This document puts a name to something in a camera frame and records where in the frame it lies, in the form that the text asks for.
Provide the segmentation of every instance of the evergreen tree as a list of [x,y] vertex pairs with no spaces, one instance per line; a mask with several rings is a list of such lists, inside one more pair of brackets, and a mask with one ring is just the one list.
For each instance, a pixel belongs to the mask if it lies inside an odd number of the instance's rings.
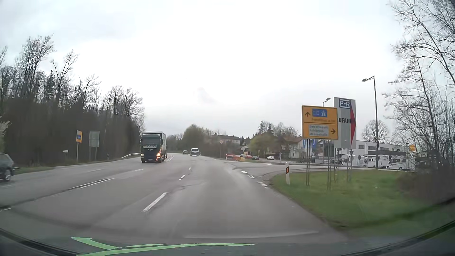
[[264,121],[261,121],[258,127],[258,134],[263,134],[266,132],[266,127]]
[[270,133],[271,135],[273,135],[272,123],[268,123],[267,133]]

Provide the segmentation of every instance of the road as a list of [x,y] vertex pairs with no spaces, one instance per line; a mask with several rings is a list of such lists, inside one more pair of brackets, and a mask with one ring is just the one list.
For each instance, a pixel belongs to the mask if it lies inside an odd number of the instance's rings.
[[84,249],[71,237],[123,245],[347,240],[262,180],[282,168],[170,154],[161,164],[132,158],[20,174],[0,184],[0,228],[75,251]]

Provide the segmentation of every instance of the overcast sky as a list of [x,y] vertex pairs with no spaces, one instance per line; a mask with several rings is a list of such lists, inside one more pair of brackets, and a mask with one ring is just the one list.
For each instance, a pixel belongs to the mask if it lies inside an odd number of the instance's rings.
[[362,78],[376,76],[385,120],[382,93],[401,70],[390,45],[403,32],[388,2],[0,0],[0,47],[13,63],[28,36],[53,34],[50,59],[80,54],[73,76],[139,92],[147,130],[195,123],[252,136],[267,120],[301,133],[301,105],[345,97],[356,100],[360,139],[374,119],[373,82]]

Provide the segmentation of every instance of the lamp post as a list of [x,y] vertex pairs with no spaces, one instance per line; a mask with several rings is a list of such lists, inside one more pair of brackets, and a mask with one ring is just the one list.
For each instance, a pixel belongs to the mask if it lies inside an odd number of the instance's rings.
[[362,79],[362,82],[373,80],[374,85],[374,107],[376,108],[376,170],[378,169],[378,150],[379,150],[379,132],[378,132],[378,101],[376,99],[376,80],[374,76]]
[[[324,106],[324,103],[326,103],[327,101],[329,101],[330,98],[326,98],[325,101],[322,102],[322,106]],[[325,139],[322,140],[322,148],[323,148],[323,151],[322,151],[322,162],[323,164],[324,163],[324,158],[325,158]]]

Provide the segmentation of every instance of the camper van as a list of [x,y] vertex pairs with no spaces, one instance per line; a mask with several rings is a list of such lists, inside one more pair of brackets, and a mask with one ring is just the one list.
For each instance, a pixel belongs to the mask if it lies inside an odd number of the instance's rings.
[[387,169],[394,170],[414,170],[415,157],[412,156],[393,156],[387,164]]
[[352,155],[352,163],[351,162],[348,162],[348,157],[341,157],[341,165],[344,165],[344,166],[347,166],[348,163],[349,165],[352,165],[352,166],[360,166],[360,167],[366,167],[368,162],[367,162],[367,159],[364,157],[364,156],[360,156],[360,160],[359,160],[359,156],[358,155]]
[[[368,155],[367,156],[369,168],[376,168],[376,155]],[[378,168],[385,168],[389,163],[389,156],[388,155],[378,155]]]

